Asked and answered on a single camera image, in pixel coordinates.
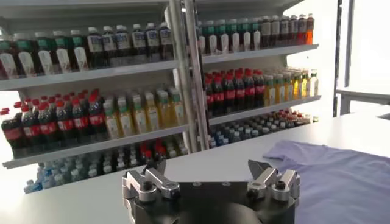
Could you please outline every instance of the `red label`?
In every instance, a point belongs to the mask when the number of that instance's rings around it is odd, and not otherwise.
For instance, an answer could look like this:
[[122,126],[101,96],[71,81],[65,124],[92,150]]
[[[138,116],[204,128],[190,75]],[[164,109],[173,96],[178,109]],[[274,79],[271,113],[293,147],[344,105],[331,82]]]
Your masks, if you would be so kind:
[[91,122],[91,125],[94,125],[94,126],[101,125],[104,122],[104,115],[99,114],[99,115],[95,115],[95,116],[90,116],[90,122]]
[[57,124],[53,121],[48,124],[41,125],[42,134],[48,135],[57,131]]
[[12,130],[4,131],[4,135],[7,140],[15,140],[22,136],[22,131],[20,128],[14,128]]
[[72,120],[59,121],[58,127],[60,128],[61,131],[72,130],[74,128],[73,121]]
[[41,134],[41,128],[39,125],[23,128],[24,134],[28,137],[35,137]]
[[84,128],[88,126],[88,117],[81,117],[73,119],[76,128]]

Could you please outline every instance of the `juice bottle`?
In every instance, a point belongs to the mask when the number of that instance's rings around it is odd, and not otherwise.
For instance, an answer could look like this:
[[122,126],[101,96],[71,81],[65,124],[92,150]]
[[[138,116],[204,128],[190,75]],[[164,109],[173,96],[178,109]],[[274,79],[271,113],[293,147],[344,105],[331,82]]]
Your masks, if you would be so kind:
[[141,25],[133,25],[133,44],[134,44],[134,63],[142,64],[147,63],[147,50],[145,41],[145,32],[141,30]]
[[74,55],[72,42],[69,38],[65,37],[62,31],[53,31],[55,43],[57,44],[58,62],[62,73],[70,73],[72,71],[78,71],[76,56]]
[[306,44],[313,44],[313,30],[314,30],[314,18],[310,13],[307,18],[307,32],[306,32]]
[[298,20],[298,45],[306,43],[307,21],[305,15],[299,15]]
[[172,33],[166,22],[161,23],[158,32],[160,34],[161,59],[173,60],[174,48],[172,43]]
[[146,99],[146,116],[147,124],[150,131],[157,131],[160,129],[160,120],[158,117],[157,107],[154,104],[154,96],[151,92],[145,93]]
[[87,41],[79,30],[71,30],[71,36],[77,67],[80,71],[87,71],[90,65],[90,51],[88,49]]
[[154,23],[148,23],[146,27],[147,48],[150,62],[160,61],[160,37]]
[[311,70],[311,77],[310,77],[310,96],[318,96],[317,69],[312,69],[312,70]]

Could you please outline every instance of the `soda bottle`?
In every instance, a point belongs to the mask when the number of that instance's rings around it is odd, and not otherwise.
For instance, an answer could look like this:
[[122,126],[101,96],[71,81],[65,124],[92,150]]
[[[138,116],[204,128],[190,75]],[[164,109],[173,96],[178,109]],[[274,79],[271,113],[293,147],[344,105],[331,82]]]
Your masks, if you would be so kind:
[[309,14],[306,25],[306,44],[313,44],[314,18],[312,13]]
[[52,41],[43,32],[35,33],[38,41],[39,51],[38,56],[41,61],[41,66],[45,75],[54,75],[60,73],[60,63]]
[[103,32],[103,47],[107,65],[111,67],[120,66],[120,62],[118,60],[118,48],[116,47],[115,36],[114,32],[112,31],[112,27],[104,26]]
[[90,63],[91,68],[99,69],[104,68],[107,65],[106,58],[104,57],[102,36],[99,34],[97,28],[88,27],[88,46],[90,48]]
[[88,50],[87,41],[79,30],[71,30],[71,35],[77,67],[80,71],[87,71],[90,65],[90,51]]
[[166,22],[161,23],[158,32],[160,34],[161,59],[173,60],[174,48],[172,43],[172,33],[171,30],[168,28]]
[[261,23],[261,48],[270,47],[269,38],[271,35],[271,22],[268,16],[263,17],[263,23]]
[[147,50],[145,41],[145,32],[141,30],[139,24],[133,25],[133,43],[134,43],[134,63],[142,64],[147,63]]
[[298,45],[306,43],[306,32],[307,32],[307,21],[305,19],[305,15],[299,15],[298,20]]
[[160,37],[154,23],[148,23],[146,27],[148,55],[150,62],[160,61]]
[[53,31],[54,40],[57,44],[58,62],[62,73],[70,73],[72,71],[78,71],[76,56],[74,55],[74,49],[72,42],[69,38],[65,37],[62,31]]

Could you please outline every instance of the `white shelf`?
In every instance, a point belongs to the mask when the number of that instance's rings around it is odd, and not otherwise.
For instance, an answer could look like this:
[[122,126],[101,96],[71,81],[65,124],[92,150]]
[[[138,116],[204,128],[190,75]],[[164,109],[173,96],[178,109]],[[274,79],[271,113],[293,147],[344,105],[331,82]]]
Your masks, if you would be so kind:
[[320,98],[321,98],[321,96],[307,97],[307,98],[303,98],[303,99],[299,99],[299,100],[293,100],[293,101],[289,101],[289,102],[285,102],[285,103],[272,105],[269,107],[261,107],[261,108],[257,108],[257,109],[253,109],[253,110],[232,113],[232,114],[228,114],[228,115],[221,116],[221,117],[211,118],[209,120],[209,124],[211,126],[211,125],[222,124],[222,123],[226,123],[226,122],[230,122],[230,121],[240,120],[240,119],[244,119],[244,118],[248,118],[248,117],[253,117],[253,116],[257,116],[257,115],[261,115],[261,114],[266,114],[266,113],[270,113],[273,111],[278,111],[281,109],[293,107],[296,105],[317,101]]
[[259,51],[247,51],[247,52],[239,52],[239,53],[231,53],[231,54],[204,56],[203,64],[212,64],[212,63],[219,63],[225,61],[242,60],[248,58],[260,58],[260,57],[268,57],[268,56],[275,56],[275,55],[295,54],[303,51],[317,49],[317,47],[318,44],[298,45],[298,46],[291,46],[291,47],[278,47],[272,49],[264,49]]
[[84,153],[89,153],[89,152],[96,152],[100,151],[103,149],[110,149],[113,147],[119,147],[122,145],[127,145],[127,144],[132,144],[136,142],[142,142],[146,140],[151,140],[155,138],[161,138],[169,135],[174,135],[178,133],[182,133],[184,131],[188,131],[188,125],[183,125],[183,126],[178,126],[178,127],[172,127],[172,128],[167,128],[164,130],[159,130],[159,131],[153,131],[141,135],[135,135],[135,136],[129,136],[125,138],[119,138],[119,139],[113,139],[113,140],[108,140],[108,141],[103,141],[103,142],[97,142],[97,143],[92,143],[88,145],[82,145],[70,149],[63,149],[59,151],[54,151],[54,152],[48,152],[40,155],[35,155],[35,156],[29,156],[25,158],[20,158],[20,159],[14,159],[8,162],[4,162],[3,166],[6,167],[7,169],[12,169],[12,168],[17,168],[21,166],[26,166],[34,163],[42,163],[45,161],[52,161],[55,159],[60,159],[60,158],[66,158],[69,156],[75,156],[75,155],[80,155]]
[[33,86],[45,86],[58,83],[77,82],[82,80],[116,77],[121,75],[132,75],[144,72],[163,71],[178,67],[178,61],[162,61],[141,65],[131,65],[115,68],[90,70],[86,72],[73,72],[58,75],[45,75],[32,78],[10,79],[0,81],[0,91],[18,90]]

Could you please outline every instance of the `white table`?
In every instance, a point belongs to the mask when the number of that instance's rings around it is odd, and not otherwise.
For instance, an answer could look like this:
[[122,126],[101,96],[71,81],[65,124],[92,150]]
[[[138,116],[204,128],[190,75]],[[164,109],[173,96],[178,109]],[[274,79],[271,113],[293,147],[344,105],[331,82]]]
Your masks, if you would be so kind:
[[[262,159],[282,139],[326,144],[390,157],[390,121],[357,114],[320,121],[220,148],[170,159],[166,176],[174,181],[242,181],[251,178],[248,159]],[[0,222],[12,224],[107,224],[129,222],[122,204],[122,173],[2,201]]]

